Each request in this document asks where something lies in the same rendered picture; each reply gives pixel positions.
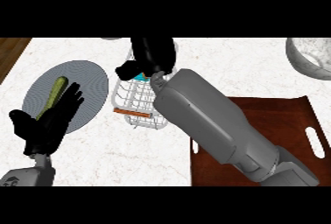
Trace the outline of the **grey round plate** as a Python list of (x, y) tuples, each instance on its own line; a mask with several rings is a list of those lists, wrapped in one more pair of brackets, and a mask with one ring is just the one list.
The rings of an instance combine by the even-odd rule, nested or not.
[(77, 131), (95, 118), (109, 95), (109, 79), (102, 67), (87, 60), (71, 60), (52, 67), (36, 79), (24, 99), (22, 110), (37, 117), (58, 79), (67, 78), (67, 87), (58, 97), (56, 108), (71, 118), (67, 133)]

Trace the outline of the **brown wooden cabinet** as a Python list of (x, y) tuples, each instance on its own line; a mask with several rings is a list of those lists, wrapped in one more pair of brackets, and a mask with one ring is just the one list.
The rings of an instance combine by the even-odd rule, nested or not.
[(31, 38), (0, 38), (0, 84), (3, 83)]

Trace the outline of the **green cucumber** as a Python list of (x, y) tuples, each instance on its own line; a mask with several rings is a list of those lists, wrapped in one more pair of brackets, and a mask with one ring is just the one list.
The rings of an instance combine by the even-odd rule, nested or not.
[(58, 100), (61, 98), (61, 95), (64, 94), (67, 87), (68, 87), (68, 78), (65, 76), (61, 76), (55, 80), (53, 87), (50, 89), (49, 97), (46, 100), (46, 106), (43, 107), (36, 119), (40, 119), (46, 111), (56, 106)]

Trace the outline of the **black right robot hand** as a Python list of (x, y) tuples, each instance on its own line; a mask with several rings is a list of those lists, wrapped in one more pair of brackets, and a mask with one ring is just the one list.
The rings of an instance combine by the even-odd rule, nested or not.
[(132, 38), (135, 60), (127, 60), (115, 69), (118, 78), (130, 81), (139, 74), (151, 77), (157, 72), (172, 73), (176, 63), (173, 38)]

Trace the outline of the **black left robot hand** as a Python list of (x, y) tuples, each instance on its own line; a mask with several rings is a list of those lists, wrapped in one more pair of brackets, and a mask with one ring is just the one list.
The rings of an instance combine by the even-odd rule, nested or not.
[(15, 109), (9, 117), (15, 126), (15, 134), (25, 140), (24, 154), (47, 154), (56, 152), (70, 122), (84, 101), (80, 85), (74, 82), (62, 94), (56, 106), (50, 108), (37, 120), (30, 114)]

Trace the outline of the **brown wooden tray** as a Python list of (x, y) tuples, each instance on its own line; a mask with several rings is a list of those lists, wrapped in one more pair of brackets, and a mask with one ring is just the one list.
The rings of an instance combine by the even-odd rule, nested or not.
[[(302, 160), (319, 179), (321, 186), (331, 186), (331, 146), (306, 96), (294, 99), (232, 97), (250, 124), (275, 145), (284, 146)], [(318, 158), (306, 135), (312, 127), (325, 157)], [(229, 164), (219, 164), (198, 146), (191, 152), (192, 186), (259, 186)]]

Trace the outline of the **white marble bowl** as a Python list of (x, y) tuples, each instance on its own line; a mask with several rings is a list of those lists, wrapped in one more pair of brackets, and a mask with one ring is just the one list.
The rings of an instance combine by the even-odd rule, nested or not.
[(300, 74), (331, 81), (331, 38), (288, 38), (285, 56)]

